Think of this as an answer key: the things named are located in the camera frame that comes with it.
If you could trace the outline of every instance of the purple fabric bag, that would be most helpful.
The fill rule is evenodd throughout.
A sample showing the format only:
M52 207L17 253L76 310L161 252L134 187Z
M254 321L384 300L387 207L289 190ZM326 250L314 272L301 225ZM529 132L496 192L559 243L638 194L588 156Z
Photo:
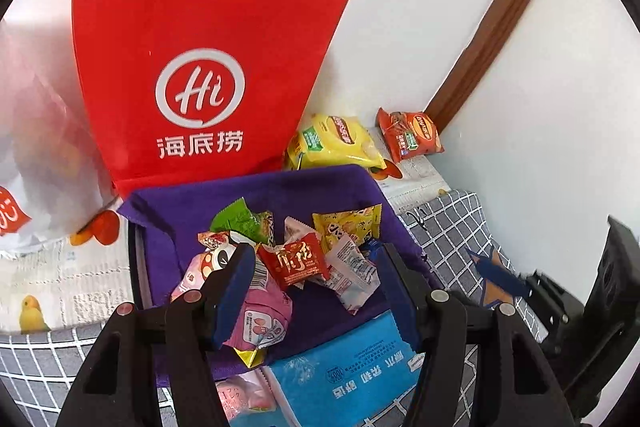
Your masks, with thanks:
M284 219L292 216L313 226L313 212L326 214L358 210L382 204L380 239L393 243L409 268L425 275L434 288L441 285L429 274L416 245L369 173L356 165L267 172L240 178L143 188L134 191L118 210L143 227L148 282L153 304L164 305L182 279L191 259L203 252L196 234L209 230L213 217L229 203L244 197L254 212L270 210L276 243L282 244ZM358 311L349 314L335 294L309 283L303 290L291 287L293 316L286 337L268 349L267 362L291 357L358 327L388 309L378 289ZM159 385L167 385L161 353L156 357ZM216 380L247 371L230 348L211 353L209 361Z

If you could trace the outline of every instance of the red candy wrapper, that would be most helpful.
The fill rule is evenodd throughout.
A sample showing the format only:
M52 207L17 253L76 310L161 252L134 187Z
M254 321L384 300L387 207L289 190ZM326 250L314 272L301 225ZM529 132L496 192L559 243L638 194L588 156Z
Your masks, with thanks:
M324 253L315 232L279 247L258 247L258 256L283 290L312 275L329 279Z
M435 124L423 112L393 112L380 108L378 126L394 163L418 156L444 152Z

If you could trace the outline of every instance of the yellow bird print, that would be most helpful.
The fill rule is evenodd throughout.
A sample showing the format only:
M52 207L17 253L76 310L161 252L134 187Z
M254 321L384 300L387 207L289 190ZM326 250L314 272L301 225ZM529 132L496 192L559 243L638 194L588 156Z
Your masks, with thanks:
M40 303L33 295L27 295L22 299L22 310L20 311L20 333L40 333L50 331L42 317Z

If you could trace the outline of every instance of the haidilao logo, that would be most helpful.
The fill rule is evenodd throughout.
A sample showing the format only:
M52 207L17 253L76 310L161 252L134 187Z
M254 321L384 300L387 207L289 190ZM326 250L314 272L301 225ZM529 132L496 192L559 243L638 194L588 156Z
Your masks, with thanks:
M220 50L190 50L169 62L156 83L156 104L170 122L189 129L218 124L238 108L244 72Z

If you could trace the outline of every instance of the blue snack package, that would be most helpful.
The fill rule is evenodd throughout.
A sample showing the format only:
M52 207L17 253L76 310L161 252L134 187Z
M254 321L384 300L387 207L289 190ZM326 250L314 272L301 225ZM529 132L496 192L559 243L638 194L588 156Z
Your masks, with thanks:
M406 395L423 360L385 312L263 372L289 425L352 427Z
M362 245L360 245L360 251L362 252L364 257L366 257L373 264L375 264L376 254L378 250L380 248L383 248L384 246L385 244L382 241L380 241L379 239L376 239L375 237L372 237L371 239L369 239L368 241L365 241Z

